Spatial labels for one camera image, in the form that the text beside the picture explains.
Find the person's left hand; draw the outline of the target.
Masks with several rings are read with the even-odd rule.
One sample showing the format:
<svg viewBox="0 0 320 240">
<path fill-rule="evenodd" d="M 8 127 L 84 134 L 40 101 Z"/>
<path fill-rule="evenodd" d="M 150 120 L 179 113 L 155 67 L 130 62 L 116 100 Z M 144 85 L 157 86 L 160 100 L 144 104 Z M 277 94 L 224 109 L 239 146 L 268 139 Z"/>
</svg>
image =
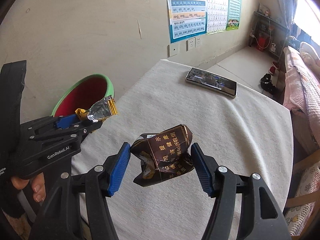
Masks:
<svg viewBox="0 0 320 240">
<path fill-rule="evenodd" d="M 31 183 L 29 183 L 29 180 L 24 180 L 18 177 L 11 177 L 11 182 L 17 190 L 22 190 L 30 184 L 33 190 L 33 199 L 35 202 L 39 203 L 46 198 L 46 187 L 43 173 L 35 176 Z"/>
</svg>

